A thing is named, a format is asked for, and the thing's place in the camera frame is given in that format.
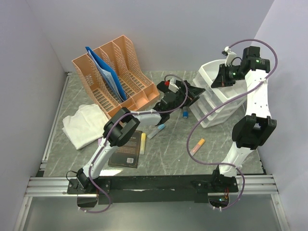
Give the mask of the white plastic drawer unit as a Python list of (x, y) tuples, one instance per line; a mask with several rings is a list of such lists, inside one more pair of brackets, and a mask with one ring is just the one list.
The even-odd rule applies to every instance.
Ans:
[[(222, 105), (229, 99), (238, 96), (247, 91), (246, 82), (244, 80), (237, 81), (231, 87), (211, 88), (213, 80), (218, 74), (220, 64), (224, 64), (225, 60), (214, 60), (202, 65), (193, 84), (196, 87), (204, 88), (206, 91), (200, 95), (200, 98), (190, 106), (190, 110), (197, 120), (200, 120), (213, 109)], [(200, 125), (203, 128), (209, 128), (224, 123), (240, 106), (245, 102), (246, 97), (237, 99), (221, 108), (205, 118)]]

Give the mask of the blue document folder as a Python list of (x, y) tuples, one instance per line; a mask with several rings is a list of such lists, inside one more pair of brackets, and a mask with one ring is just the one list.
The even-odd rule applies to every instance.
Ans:
[(121, 102), (126, 101), (127, 97), (125, 91), (122, 88), (122, 85), (120, 84), (119, 78), (117, 77), (115, 71), (102, 58), (100, 58), (90, 47), (86, 46), (85, 48), (90, 57), (92, 58), (92, 60), (94, 61), (99, 73), (106, 81), (107, 85), (112, 90), (112, 92), (118, 97), (118, 99)]

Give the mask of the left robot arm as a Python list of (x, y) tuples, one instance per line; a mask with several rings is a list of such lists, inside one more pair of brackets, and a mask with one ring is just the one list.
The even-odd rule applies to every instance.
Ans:
[(164, 93), (162, 99), (147, 111), (131, 111), (121, 108), (104, 126), (102, 143), (95, 151), (90, 161), (78, 171), (75, 179), (69, 180), (69, 186), (80, 188), (84, 193), (91, 193), (96, 189), (96, 179), (112, 154), (124, 146), (132, 137), (139, 125), (159, 126), (170, 118), (170, 114), (183, 107), (195, 103), (204, 88), (192, 86), (186, 80), (176, 80), (177, 90), (172, 91), (169, 81), (161, 81), (157, 87)]

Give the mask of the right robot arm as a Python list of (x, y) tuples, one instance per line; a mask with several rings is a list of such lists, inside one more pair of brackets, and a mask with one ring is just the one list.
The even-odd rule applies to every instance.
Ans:
[(221, 192), (228, 181), (237, 175), (246, 157), (262, 146), (276, 129), (277, 121), (272, 119), (268, 104), (268, 79), (270, 61), (260, 57), (260, 47), (244, 49), (241, 63), (221, 64), (211, 88), (231, 87), (237, 80), (244, 80), (247, 87), (245, 116), (232, 130), (232, 146), (218, 166), (219, 175), (211, 179), (212, 189)]

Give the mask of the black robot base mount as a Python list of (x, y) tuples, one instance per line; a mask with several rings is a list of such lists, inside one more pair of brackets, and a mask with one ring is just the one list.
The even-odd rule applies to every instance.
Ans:
[(81, 188), (68, 186), (69, 195), (97, 196), (98, 204), (141, 202), (207, 203), (210, 193), (237, 193), (236, 178), (214, 177), (212, 175), (166, 175), (166, 176), (100, 176), (96, 179), (107, 195), (95, 187), (85, 193)]

